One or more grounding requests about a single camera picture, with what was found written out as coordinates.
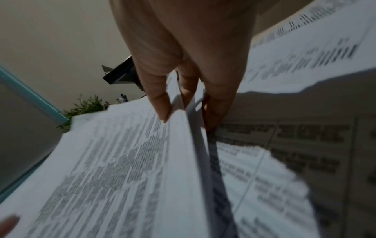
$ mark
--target black object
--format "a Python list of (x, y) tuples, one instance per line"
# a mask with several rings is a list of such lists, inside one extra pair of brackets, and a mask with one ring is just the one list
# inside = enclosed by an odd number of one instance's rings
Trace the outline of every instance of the black object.
[(136, 68), (134, 67), (132, 56), (129, 56), (123, 63), (115, 69), (103, 66), (106, 75), (103, 79), (109, 84), (136, 84), (139, 89), (144, 91), (138, 78)]

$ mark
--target hand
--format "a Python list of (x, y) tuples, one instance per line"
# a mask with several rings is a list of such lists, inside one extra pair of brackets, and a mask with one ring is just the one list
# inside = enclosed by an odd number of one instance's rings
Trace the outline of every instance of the hand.
[(159, 118), (171, 103), (166, 75), (177, 68), (184, 105), (199, 78), (208, 131), (231, 107), (243, 78), (257, 0), (110, 0), (137, 74)]
[(17, 216), (10, 216), (0, 221), (0, 238), (4, 238), (14, 227), (18, 224), (20, 218)]

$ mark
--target stack of paper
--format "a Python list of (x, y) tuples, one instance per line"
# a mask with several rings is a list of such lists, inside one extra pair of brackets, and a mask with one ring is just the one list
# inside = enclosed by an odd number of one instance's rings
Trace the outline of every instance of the stack of paper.
[(376, 236), (376, 2), (329, 3), (250, 51), (211, 134), (176, 72), (166, 124), (147, 97), (75, 118), (0, 206), (22, 217), (9, 237)]

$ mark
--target green plant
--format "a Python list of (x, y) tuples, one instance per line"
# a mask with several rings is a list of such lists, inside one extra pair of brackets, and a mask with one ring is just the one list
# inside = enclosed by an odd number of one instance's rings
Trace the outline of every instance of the green plant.
[(98, 96), (94, 96), (94, 98), (90, 97), (89, 99), (82, 99), (82, 95), (78, 98), (80, 104), (74, 103), (76, 106), (75, 108), (71, 109), (70, 111), (63, 111), (64, 116), (68, 119), (65, 123), (58, 126), (65, 131), (69, 131), (71, 128), (72, 117), (77, 115), (82, 115), (85, 113), (94, 113), (103, 111), (104, 108), (102, 106), (102, 99), (99, 99)]

